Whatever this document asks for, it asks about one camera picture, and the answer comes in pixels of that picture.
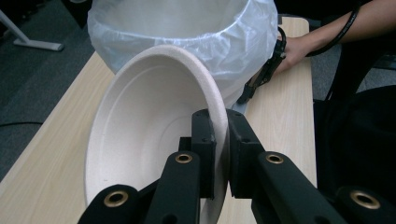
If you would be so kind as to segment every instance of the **black cable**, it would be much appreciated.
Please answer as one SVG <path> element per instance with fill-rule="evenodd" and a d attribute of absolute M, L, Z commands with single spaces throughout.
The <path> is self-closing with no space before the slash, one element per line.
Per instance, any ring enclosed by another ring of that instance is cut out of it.
<path fill-rule="evenodd" d="M 10 122 L 10 123 L 0 124 L 0 128 L 7 127 L 7 126 L 14 126 L 14 125 L 24 125 L 24 124 L 43 125 L 42 122 L 35 122 L 35 121 Z"/>
<path fill-rule="evenodd" d="M 317 50 L 314 50 L 314 51 L 308 53 L 305 57 L 317 56 L 317 55 L 327 51 L 328 49 L 332 48 L 335 44 L 337 44 L 341 40 L 341 38 L 347 33 L 349 28 L 352 26 L 352 23 L 356 20 L 356 17 L 358 17 L 358 12 L 359 12 L 360 8 L 361 8 L 361 2 L 358 1 L 357 4 L 355 5 L 355 7 L 353 8 L 352 12 L 350 13 L 350 16 L 349 16 L 348 21 L 346 22 L 346 25 L 340 31 L 340 33 L 338 33 L 338 35 L 326 46 L 324 46 L 321 49 L 317 49 Z"/>

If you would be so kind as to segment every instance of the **table surface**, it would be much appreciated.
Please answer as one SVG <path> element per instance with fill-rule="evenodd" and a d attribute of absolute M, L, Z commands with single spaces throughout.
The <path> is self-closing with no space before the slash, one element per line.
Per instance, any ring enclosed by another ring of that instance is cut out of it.
<path fill-rule="evenodd" d="M 287 36 L 308 32 L 283 18 Z M 114 77 L 94 53 L 0 184 L 0 223 L 77 223 L 84 212 L 84 161 L 93 117 Z M 290 157 L 316 185 L 309 59 L 279 74 L 247 105 L 246 117 L 268 151 Z M 219 223 L 255 223 L 250 200 L 228 194 Z"/>

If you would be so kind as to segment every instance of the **plastic bag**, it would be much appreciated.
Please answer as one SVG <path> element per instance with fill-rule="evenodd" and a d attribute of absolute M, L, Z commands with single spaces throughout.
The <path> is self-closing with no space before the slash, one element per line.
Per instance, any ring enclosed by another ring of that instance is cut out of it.
<path fill-rule="evenodd" d="M 93 0 L 88 30 L 115 74 L 153 46 L 186 49 L 203 62 L 230 107 L 273 53 L 277 12 L 272 0 Z"/>

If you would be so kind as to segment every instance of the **gray carpet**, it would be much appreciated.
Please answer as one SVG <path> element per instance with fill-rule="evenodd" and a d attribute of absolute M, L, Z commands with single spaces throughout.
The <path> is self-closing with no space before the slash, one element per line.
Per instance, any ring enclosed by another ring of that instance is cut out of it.
<path fill-rule="evenodd" d="M 61 52 L 17 47 L 8 33 L 0 40 L 0 180 L 59 102 L 93 54 L 87 28 L 81 29 L 59 0 L 48 1 L 20 24 L 31 39 L 62 43 Z M 332 83 L 340 48 L 312 58 L 315 99 L 324 99 Z M 396 84 L 396 72 L 373 69 L 360 91 Z M 1 126 L 6 123 L 22 122 Z"/>

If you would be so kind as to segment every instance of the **white bowl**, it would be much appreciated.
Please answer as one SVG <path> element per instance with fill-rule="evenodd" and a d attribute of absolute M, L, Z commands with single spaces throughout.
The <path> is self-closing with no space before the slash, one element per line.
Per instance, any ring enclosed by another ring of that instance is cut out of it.
<path fill-rule="evenodd" d="M 175 46 L 147 49 L 116 74 L 93 121 L 86 155 L 90 203 L 115 184 L 137 190 L 157 180 L 192 113 L 208 108 L 217 140 L 215 200 L 201 200 L 201 222 L 216 223 L 225 197 L 228 120 L 219 89 L 194 55 Z"/>

